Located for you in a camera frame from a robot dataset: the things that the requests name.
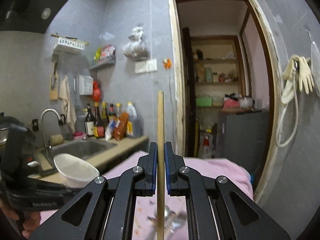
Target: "pink tablecloth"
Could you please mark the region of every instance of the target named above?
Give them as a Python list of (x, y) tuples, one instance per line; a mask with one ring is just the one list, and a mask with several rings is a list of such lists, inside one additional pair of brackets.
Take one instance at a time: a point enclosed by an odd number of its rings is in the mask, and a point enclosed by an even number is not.
[[(130, 158), (104, 174), (107, 179), (118, 177), (122, 172), (137, 165), (138, 159), (147, 153), (139, 151), (132, 155)], [(184, 158), (186, 166), (198, 170), (202, 175), (216, 178), (224, 175), (231, 179), (247, 196), (253, 199), (252, 186), (250, 184), (250, 175), (242, 167), (227, 159), (197, 159), (197, 158)], [(169, 208), (179, 213), (186, 210), (185, 197), (170, 197), (165, 196), (165, 204)], [(156, 194), (153, 197), (138, 197), (135, 208), (135, 220), (133, 225), (133, 240), (144, 240), (152, 230), (152, 222), (148, 217), (155, 217), (156, 210)], [(41, 223), (50, 217), (55, 211), (41, 212)], [(175, 234), (174, 240), (187, 240), (188, 227), (187, 224), (179, 229)]]

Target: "beige countertop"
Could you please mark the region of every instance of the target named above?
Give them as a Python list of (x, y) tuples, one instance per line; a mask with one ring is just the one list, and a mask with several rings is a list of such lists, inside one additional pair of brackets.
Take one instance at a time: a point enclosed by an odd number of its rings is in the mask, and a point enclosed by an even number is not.
[[(115, 139), (111, 139), (109, 142), (117, 144), (117, 146), (106, 150), (98, 155), (92, 156), (88, 158), (86, 161), (96, 167), (97, 169), (102, 168), (107, 163), (110, 163), (111, 161), (115, 160), (116, 158), (121, 157), (125, 153), (129, 152), (130, 150), (134, 149), (138, 145), (148, 141), (148, 136), (142, 136), (135, 139), (130, 138), (123, 138), (121, 141), (116, 141)], [(41, 163), (41, 166), (44, 170), (50, 169), (51, 165), (48, 163), (47, 159), (43, 156), (43, 154), (40, 153), (41, 149), (39, 149), (35, 155), (38, 159), (38, 161)], [(32, 178), (35, 179), (41, 179), (44, 181), (49, 182), (55, 182), (55, 183), (61, 183), (61, 179), (59, 174), (56, 172), (55, 174), (46, 176), (41, 178), (40, 176), (32, 176)]]

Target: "kitchen sink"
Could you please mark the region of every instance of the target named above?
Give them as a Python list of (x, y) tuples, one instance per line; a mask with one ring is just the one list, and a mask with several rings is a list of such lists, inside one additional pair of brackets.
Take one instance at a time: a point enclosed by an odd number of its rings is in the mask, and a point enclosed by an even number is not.
[(45, 152), (45, 150), (43, 150), (42, 153), (51, 164), (51, 166), (56, 170), (53, 158), (60, 153), (68, 153), (86, 160), (115, 146), (117, 146), (117, 144), (106, 141), (99, 141), (96, 139), (83, 139), (54, 146), (50, 150), (48, 150), (48, 152)]

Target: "orange package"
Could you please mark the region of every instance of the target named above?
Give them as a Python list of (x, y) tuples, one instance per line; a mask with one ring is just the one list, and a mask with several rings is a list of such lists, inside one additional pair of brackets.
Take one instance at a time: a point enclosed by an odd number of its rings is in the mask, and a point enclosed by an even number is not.
[(123, 112), (120, 115), (119, 120), (116, 123), (116, 127), (113, 130), (113, 137), (117, 141), (120, 141), (123, 138), (124, 133), (127, 130), (128, 120), (129, 120), (129, 114), (126, 112)]

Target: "white shower hose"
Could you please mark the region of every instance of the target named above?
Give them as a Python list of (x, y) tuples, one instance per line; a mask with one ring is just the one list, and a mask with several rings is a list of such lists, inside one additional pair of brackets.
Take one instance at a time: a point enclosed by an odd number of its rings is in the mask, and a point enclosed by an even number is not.
[(293, 139), (294, 135), (297, 132), (297, 128), (298, 128), (298, 119), (299, 119), (299, 110), (298, 110), (298, 97), (297, 97), (297, 85), (296, 85), (296, 75), (293, 76), (293, 94), (294, 94), (294, 101), (295, 101), (295, 106), (296, 106), (296, 123), (294, 125), (294, 129), (292, 134), (290, 135), (290, 137), (284, 142), (284, 143), (280, 143), (280, 130), (282, 128), (283, 125), (283, 119), (285, 116), (285, 113), (287, 112), (287, 108), (289, 103), (287, 103), (283, 109), (281, 118), (280, 118), (280, 122), (276, 131), (276, 145), (279, 148), (285, 147), (287, 146)]

